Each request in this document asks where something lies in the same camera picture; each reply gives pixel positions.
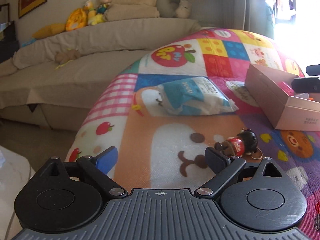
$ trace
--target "cardboard box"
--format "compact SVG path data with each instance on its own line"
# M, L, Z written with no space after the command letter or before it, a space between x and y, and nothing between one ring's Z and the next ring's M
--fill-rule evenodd
M320 131L320 95L310 94L315 101L287 95L278 83L291 85L298 76L259 65L250 65L245 86L262 108L275 129Z

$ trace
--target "pink checkered pattern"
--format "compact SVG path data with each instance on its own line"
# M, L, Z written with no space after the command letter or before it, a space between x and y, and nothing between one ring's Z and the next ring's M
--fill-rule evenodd
M105 117L129 115L137 78L137 74L117 76L99 97L82 125Z

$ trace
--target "curtain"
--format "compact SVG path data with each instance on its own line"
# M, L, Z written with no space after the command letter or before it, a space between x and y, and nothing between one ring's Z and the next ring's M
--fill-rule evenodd
M222 0L223 27L266 34L266 0Z

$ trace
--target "yellow square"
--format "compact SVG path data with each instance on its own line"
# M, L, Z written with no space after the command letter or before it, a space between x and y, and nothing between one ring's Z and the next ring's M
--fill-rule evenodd
M269 41L266 37L252 32L240 31L240 30L232 30L242 43L255 45L258 47L265 47L273 49L273 45L271 41Z
M215 39L197 39L197 40L200 44L203 54L228 57L226 48L224 47L223 42L221 40L215 40Z

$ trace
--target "keychain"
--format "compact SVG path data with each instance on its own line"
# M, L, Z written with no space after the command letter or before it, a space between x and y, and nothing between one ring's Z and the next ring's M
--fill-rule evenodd
M229 137L222 143L217 142L214 148L227 157L235 155L242 157L243 154L249 155L254 160L260 160L263 157L262 151L258 148L258 137L251 129L242 129L237 134L237 137ZM261 156L254 158L252 153L258 151L261 153Z

